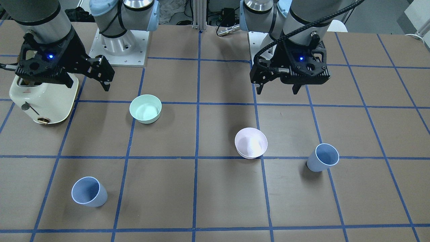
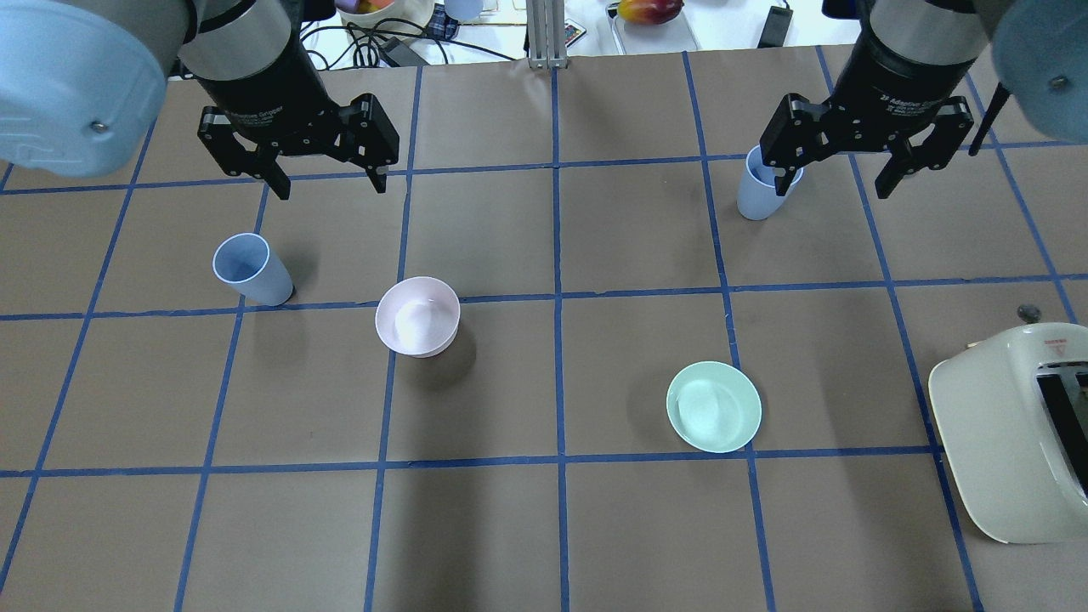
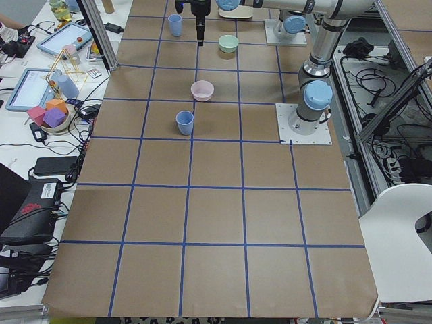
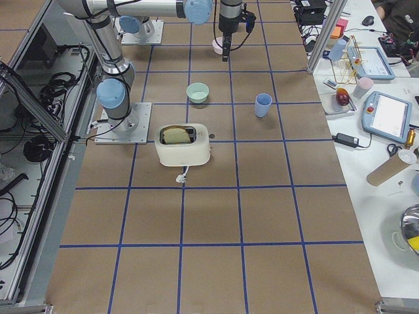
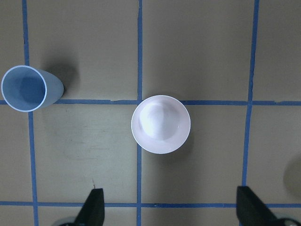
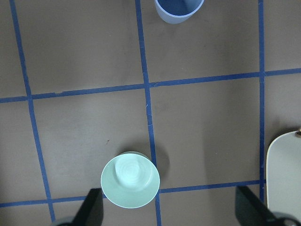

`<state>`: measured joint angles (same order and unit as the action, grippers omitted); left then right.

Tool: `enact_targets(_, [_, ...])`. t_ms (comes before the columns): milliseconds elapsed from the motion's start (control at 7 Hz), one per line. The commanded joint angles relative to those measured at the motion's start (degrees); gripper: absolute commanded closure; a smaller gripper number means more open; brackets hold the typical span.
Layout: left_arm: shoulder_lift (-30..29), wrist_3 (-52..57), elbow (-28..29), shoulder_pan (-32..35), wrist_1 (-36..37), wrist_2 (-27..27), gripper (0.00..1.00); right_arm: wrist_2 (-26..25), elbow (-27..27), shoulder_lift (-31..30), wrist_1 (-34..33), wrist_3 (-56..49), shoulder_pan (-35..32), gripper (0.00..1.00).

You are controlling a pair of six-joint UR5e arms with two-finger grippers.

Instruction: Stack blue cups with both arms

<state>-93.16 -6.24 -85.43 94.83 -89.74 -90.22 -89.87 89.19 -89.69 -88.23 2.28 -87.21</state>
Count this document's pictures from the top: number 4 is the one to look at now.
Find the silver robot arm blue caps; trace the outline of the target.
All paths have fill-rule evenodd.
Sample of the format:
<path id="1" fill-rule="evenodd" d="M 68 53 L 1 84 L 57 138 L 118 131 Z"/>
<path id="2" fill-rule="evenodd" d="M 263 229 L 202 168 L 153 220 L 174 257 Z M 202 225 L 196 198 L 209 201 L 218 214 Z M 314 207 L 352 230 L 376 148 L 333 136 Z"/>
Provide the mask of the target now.
<path id="1" fill-rule="evenodd" d="M 219 30 L 223 34 L 222 56 L 227 61 L 232 50 L 232 35 L 240 23 L 247 33 L 253 31 L 256 17 L 241 1 L 60 1 L 60 6 L 83 22 L 99 58 L 105 79 L 99 83 L 96 94 L 107 113 L 110 131 L 127 136 L 138 128 L 139 115 L 130 104 L 130 89 L 135 71 L 122 53 L 111 19 L 132 16 L 138 18 L 176 17 L 202 25 L 219 9 Z"/>

